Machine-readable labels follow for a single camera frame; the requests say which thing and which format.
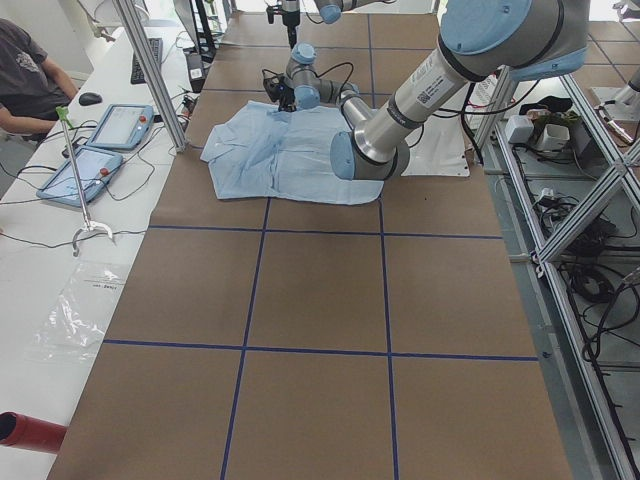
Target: light blue cloth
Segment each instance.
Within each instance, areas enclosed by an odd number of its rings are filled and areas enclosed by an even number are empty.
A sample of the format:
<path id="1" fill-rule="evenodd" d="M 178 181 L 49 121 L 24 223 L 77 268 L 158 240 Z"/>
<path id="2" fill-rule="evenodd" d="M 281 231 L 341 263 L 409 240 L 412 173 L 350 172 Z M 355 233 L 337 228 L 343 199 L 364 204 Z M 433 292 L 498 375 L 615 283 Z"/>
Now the light blue cloth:
<path id="1" fill-rule="evenodd" d="M 348 126 L 335 108 L 288 113 L 249 102 L 231 120 L 213 129 L 200 158 L 209 164 L 219 199 L 371 202 L 380 195 L 383 182 L 340 180 L 331 169 L 331 140 L 344 130 Z"/>

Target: blue joint cap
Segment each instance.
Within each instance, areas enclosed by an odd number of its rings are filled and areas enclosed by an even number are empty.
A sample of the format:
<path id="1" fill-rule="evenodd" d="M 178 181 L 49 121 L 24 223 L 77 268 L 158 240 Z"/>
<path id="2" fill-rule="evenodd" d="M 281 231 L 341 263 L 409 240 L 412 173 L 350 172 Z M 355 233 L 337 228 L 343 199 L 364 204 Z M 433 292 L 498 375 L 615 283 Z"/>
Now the blue joint cap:
<path id="1" fill-rule="evenodd" d="M 529 67 L 511 70 L 511 78 L 516 82 L 542 80 L 543 78 L 559 77 L 578 70 L 587 59 L 587 47 L 576 50 L 546 62 L 536 63 Z"/>
<path id="2" fill-rule="evenodd" d="M 291 50 L 291 58 L 302 65 L 311 65 L 316 56 L 316 49 L 309 43 L 298 43 Z"/>
<path id="3" fill-rule="evenodd" d="M 324 20 L 324 23 L 331 25 L 340 20 L 342 11 L 337 5 L 325 5 L 320 9 L 320 16 L 322 20 Z"/>
<path id="4" fill-rule="evenodd" d="M 331 168 L 336 177 L 342 180 L 353 180 L 356 176 L 356 159 L 353 156 L 351 135 L 340 132 L 331 142 Z"/>
<path id="5" fill-rule="evenodd" d="M 293 89 L 300 110 L 309 110 L 320 105 L 320 92 L 311 85 L 298 85 Z"/>
<path id="6" fill-rule="evenodd" d="M 479 55 L 504 43 L 524 23 L 533 0 L 450 2 L 440 34 L 458 55 Z"/>

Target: person's arm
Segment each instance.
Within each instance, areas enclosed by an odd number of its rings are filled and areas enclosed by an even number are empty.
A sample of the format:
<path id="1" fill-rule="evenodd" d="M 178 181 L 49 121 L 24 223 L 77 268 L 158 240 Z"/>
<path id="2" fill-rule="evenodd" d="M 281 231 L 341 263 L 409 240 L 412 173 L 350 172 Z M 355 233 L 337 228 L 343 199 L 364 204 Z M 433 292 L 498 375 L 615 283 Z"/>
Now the person's arm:
<path id="1" fill-rule="evenodd" d="M 0 106 L 0 128 L 9 133 L 49 133 L 55 124 L 53 120 L 14 117 L 8 109 Z"/>
<path id="2" fill-rule="evenodd" d="M 58 84 L 60 90 L 62 90 L 69 100 L 73 99 L 78 93 L 78 88 L 74 85 L 73 80 L 67 75 L 62 67 L 51 60 L 49 57 L 45 58 L 44 62 L 40 64 L 44 73 L 47 74 L 54 82 Z"/>

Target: green clamp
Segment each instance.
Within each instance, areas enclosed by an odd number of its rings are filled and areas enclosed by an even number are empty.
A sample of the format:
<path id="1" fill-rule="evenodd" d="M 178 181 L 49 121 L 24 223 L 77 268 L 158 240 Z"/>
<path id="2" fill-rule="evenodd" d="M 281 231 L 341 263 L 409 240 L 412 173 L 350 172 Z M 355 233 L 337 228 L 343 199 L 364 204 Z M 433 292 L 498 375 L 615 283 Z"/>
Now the green clamp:
<path id="1" fill-rule="evenodd" d="M 58 114 L 58 118 L 61 122 L 69 125 L 69 128 L 73 128 L 73 125 L 71 125 L 71 122 L 69 121 L 69 109 L 67 107 L 56 107 L 56 113 Z"/>

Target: person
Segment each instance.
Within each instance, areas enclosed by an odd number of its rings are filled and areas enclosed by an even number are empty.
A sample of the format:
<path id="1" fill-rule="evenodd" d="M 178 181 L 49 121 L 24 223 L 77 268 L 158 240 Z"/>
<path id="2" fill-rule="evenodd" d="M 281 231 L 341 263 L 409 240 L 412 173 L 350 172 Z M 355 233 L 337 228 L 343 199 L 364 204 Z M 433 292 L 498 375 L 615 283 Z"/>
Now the person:
<path id="1" fill-rule="evenodd" d="M 27 32 L 0 18 L 0 128 L 46 134 L 58 119 L 56 107 L 76 93 L 69 75 Z"/>

